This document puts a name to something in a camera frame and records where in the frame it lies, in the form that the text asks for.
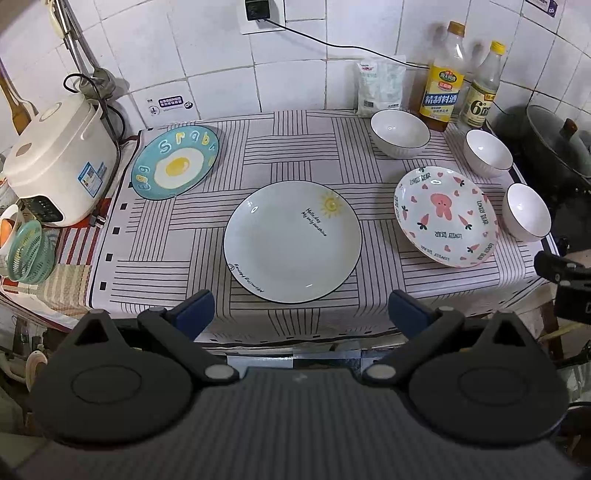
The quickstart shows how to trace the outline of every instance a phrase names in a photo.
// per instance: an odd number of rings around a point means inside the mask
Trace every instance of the bowl rim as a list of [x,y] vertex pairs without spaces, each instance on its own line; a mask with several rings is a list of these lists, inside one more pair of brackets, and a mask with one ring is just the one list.
[[[522,185],[524,187],[527,187],[527,189],[531,190],[532,192],[534,192],[539,198],[540,200],[542,200],[542,203],[544,204],[544,206],[546,207],[546,212],[548,213],[548,217],[550,218],[550,228],[548,228],[548,231],[545,233],[545,235],[539,236],[536,235],[534,232],[530,232],[526,227],[524,227],[521,222],[517,219],[517,217],[515,216],[515,214],[513,213],[513,209],[511,208],[511,203],[509,202],[509,191],[511,190],[511,187],[514,187],[515,185]],[[530,187],[529,185],[525,184],[525,183],[521,183],[521,182],[516,182],[516,183],[512,183],[511,185],[509,185],[509,188],[507,189],[507,193],[505,194],[505,197],[507,199],[507,206],[509,207],[509,211],[511,213],[511,216],[514,218],[514,220],[519,224],[519,226],[525,230],[527,233],[529,233],[530,235],[542,240],[543,238],[546,238],[551,230],[552,230],[552,217],[550,216],[550,211],[548,210],[548,206],[546,205],[546,202],[544,201],[544,199],[542,197],[540,197],[540,195],[538,194],[538,192],[536,192],[532,187]]]
[[[499,168],[499,167],[496,167],[496,166],[494,166],[494,165],[491,165],[491,164],[490,164],[490,163],[488,163],[486,160],[484,160],[484,158],[482,158],[480,155],[478,155],[478,154],[477,154],[477,153],[476,153],[476,152],[473,150],[473,148],[472,148],[472,146],[470,145],[470,142],[469,142],[469,140],[468,140],[468,136],[469,136],[469,135],[470,135],[472,132],[481,132],[481,133],[483,133],[483,134],[486,134],[486,135],[488,135],[488,136],[490,136],[490,137],[494,138],[495,140],[497,140],[497,142],[498,142],[498,143],[500,143],[500,144],[501,144],[501,145],[504,147],[505,151],[506,151],[506,152],[508,152],[508,153],[509,153],[509,155],[511,156],[511,165],[509,165],[507,168]],[[512,169],[512,168],[513,168],[513,165],[515,164],[515,159],[513,158],[513,154],[511,153],[511,150],[509,150],[509,148],[508,148],[508,147],[507,147],[507,146],[506,146],[506,145],[505,145],[505,144],[504,144],[504,143],[503,143],[503,142],[502,142],[502,141],[501,141],[501,140],[500,140],[500,139],[499,139],[497,136],[495,136],[495,135],[493,135],[493,134],[490,134],[489,132],[485,132],[484,130],[479,130],[479,129],[477,129],[477,128],[475,128],[475,129],[473,129],[473,130],[470,130],[470,131],[469,131],[469,132],[466,134],[466,145],[467,145],[467,147],[470,149],[470,151],[471,151],[472,153],[474,153],[474,155],[476,156],[476,158],[478,158],[478,160],[480,160],[481,162],[485,163],[485,164],[486,164],[486,165],[488,165],[489,167],[492,167],[492,168],[494,168],[495,170],[500,170],[500,171],[508,171],[508,170]]]
[[[398,145],[398,144],[396,144],[396,143],[392,143],[392,142],[391,142],[391,141],[389,141],[389,140],[386,140],[384,137],[382,137],[382,136],[381,136],[379,133],[377,133],[377,132],[374,130],[374,117],[375,117],[377,114],[381,113],[381,112],[401,112],[401,113],[403,113],[404,115],[410,115],[410,116],[412,116],[413,118],[415,118],[416,120],[418,120],[419,122],[421,122],[421,125],[422,125],[424,128],[426,128],[426,129],[427,129],[427,133],[429,134],[429,138],[427,139],[427,141],[426,141],[426,142],[425,142],[423,145],[419,145],[418,147],[403,147],[402,145]],[[386,109],[384,109],[384,110],[380,110],[379,112],[375,112],[375,113],[372,115],[372,118],[371,118],[371,120],[370,120],[370,122],[369,122],[369,126],[371,127],[371,131],[372,131],[372,132],[373,132],[375,135],[377,135],[377,136],[378,136],[378,138],[379,138],[380,140],[383,140],[383,141],[385,141],[387,144],[389,144],[389,145],[394,145],[395,147],[398,147],[398,148],[408,148],[409,150],[414,150],[414,149],[416,149],[416,148],[423,148],[425,145],[427,145],[427,144],[428,144],[428,143],[431,141],[431,131],[429,130],[429,127],[428,127],[427,125],[425,125],[425,123],[424,123],[424,122],[423,122],[423,121],[422,121],[422,120],[421,120],[419,117],[417,117],[416,115],[413,115],[413,114],[412,114],[412,113],[410,113],[410,112],[407,112],[406,110],[400,110],[400,109],[397,109],[397,108],[386,108]]]

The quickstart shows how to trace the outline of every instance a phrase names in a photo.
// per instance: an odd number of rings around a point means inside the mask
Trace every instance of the power cord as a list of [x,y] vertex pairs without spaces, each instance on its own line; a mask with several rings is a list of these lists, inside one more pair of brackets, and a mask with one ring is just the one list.
[[322,43],[323,45],[326,45],[327,47],[334,47],[334,48],[357,48],[357,50],[368,51],[370,53],[373,53],[374,55],[377,55],[378,57],[384,57],[385,59],[395,61],[396,63],[400,63],[402,65],[406,65],[407,67],[411,67],[413,69],[422,69],[422,70],[428,70],[429,69],[429,67],[427,67],[427,66],[414,65],[412,63],[406,63],[405,61],[397,60],[397,59],[392,58],[392,57],[388,57],[387,55],[384,55],[383,53],[379,53],[377,51],[373,51],[373,50],[370,50],[370,49],[365,48],[365,47],[357,47],[357,46],[353,46],[353,45],[334,45],[332,43],[328,43],[328,42],[325,42],[323,40],[319,40],[318,38],[314,38],[314,37],[311,37],[309,35],[306,35],[305,33],[298,32],[297,30],[293,30],[292,28],[286,27],[285,25],[279,25],[279,23],[275,23],[273,20],[269,20],[268,18],[265,18],[264,20],[265,20],[265,22],[270,23],[271,25],[275,25],[276,27],[283,28],[284,30],[287,30],[288,32],[296,33],[298,35],[301,35],[302,37],[309,38],[310,40],[314,40],[314,41],[316,41],[318,43]]
[[[109,125],[109,130],[111,131],[111,135],[113,136],[113,139],[114,139],[113,143],[115,144],[115,149],[116,149],[115,165],[113,166],[113,169],[111,170],[111,174],[109,175],[109,181],[106,183],[105,189],[104,189],[102,195],[100,196],[100,198],[98,199],[98,201],[96,202],[95,209],[90,214],[90,219],[89,219],[90,226],[96,225],[101,228],[105,224],[105,219],[103,217],[101,217],[101,215],[100,215],[100,207],[103,203],[103,200],[105,199],[105,197],[107,195],[107,192],[109,191],[109,188],[111,188],[111,183],[113,182],[113,179],[115,178],[115,174],[119,170],[119,163],[121,163],[120,143],[125,135],[125,121],[123,119],[123,115],[121,115],[121,113],[117,109],[108,105],[107,102],[105,101],[105,99],[100,96],[99,89],[97,88],[96,83],[93,79],[84,75],[83,73],[70,73],[64,79],[63,85],[66,90],[68,90],[69,92],[73,92],[73,93],[80,93],[80,92],[78,90],[74,90],[73,88],[70,88],[68,86],[67,81],[70,80],[71,78],[85,79],[88,83],[90,83],[92,85],[92,88],[95,90],[96,97],[99,99],[100,107],[102,108],[103,112],[105,113],[105,119],[107,120],[107,124]],[[113,123],[111,123],[111,119],[109,117],[109,110],[113,110],[122,121],[123,127],[121,130],[121,135],[119,135],[119,136],[117,136],[117,133],[115,132],[115,128],[113,127]]]

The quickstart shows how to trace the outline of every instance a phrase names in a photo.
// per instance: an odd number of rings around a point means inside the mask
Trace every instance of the bottle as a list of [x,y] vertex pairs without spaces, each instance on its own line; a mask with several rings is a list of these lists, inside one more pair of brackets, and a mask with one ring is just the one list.
[[447,37],[429,68],[420,118],[431,129],[443,132],[449,123],[466,74],[462,44],[466,27],[449,22]]
[[474,128],[480,128],[484,124],[501,84],[501,58],[504,54],[505,46],[493,41],[491,51],[476,69],[460,113],[460,120],[464,124]]

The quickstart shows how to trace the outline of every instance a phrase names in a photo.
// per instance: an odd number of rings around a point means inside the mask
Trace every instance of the blue plate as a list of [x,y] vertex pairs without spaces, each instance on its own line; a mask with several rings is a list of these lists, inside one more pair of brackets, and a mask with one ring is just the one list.
[[218,152],[219,141],[209,128],[174,128],[139,154],[131,170],[131,184],[147,200],[176,197],[205,178]]

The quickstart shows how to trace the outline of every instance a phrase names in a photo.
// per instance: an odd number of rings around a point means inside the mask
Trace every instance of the pot lid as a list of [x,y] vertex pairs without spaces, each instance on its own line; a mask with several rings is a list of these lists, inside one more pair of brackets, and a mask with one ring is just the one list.
[[6,158],[4,173],[9,181],[16,174],[29,170],[39,159],[45,163],[54,161],[55,158],[45,158],[46,154],[59,153],[52,147],[61,148],[62,143],[70,141],[91,108],[84,95],[76,93],[38,114],[18,137]]
[[556,157],[585,177],[591,177],[591,155],[570,118],[563,121],[550,110],[530,105],[527,118],[537,137]]

